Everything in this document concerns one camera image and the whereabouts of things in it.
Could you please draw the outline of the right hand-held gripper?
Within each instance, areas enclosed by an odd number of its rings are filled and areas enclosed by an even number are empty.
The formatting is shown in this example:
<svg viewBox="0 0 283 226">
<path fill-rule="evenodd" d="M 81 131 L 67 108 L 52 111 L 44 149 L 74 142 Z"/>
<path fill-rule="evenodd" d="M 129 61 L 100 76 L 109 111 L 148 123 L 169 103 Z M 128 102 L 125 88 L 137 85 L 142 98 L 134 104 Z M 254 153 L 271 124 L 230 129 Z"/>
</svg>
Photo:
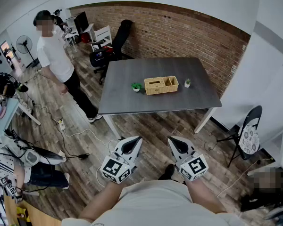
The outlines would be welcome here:
<svg viewBox="0 0 283 226">
<path fill-rule="evenodd" d="M 193 144 L 190 140 L 179 136 L 170 136 L 168 138 L 168 144 L 171 148 L 172 155 L 178 161 L 176 163 L 178 171 L 185 179 L 194 181 L 207 172 L 208 164 L 204 155 L 198 151 L 194 151 Z M 191 154 L 180 160 L 181 153 Z"/>
</svg>

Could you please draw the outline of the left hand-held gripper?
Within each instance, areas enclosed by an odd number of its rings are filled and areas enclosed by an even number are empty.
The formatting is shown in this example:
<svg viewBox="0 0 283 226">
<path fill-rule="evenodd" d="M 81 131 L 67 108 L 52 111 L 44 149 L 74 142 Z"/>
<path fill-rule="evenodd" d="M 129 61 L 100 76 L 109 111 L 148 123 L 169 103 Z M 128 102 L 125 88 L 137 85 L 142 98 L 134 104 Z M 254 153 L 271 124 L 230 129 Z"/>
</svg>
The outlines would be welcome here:
<svg viewBox="0 0 283 226">
<path fill-rule="evenodd" d="M 105 157 L 100 171 L 106 179 L 120 184 L 135 172 L 134 161 L 141 149 L 143 139 L 140 136 L 125 138 L 116 145 L 115 150 Z"/>
</svg>

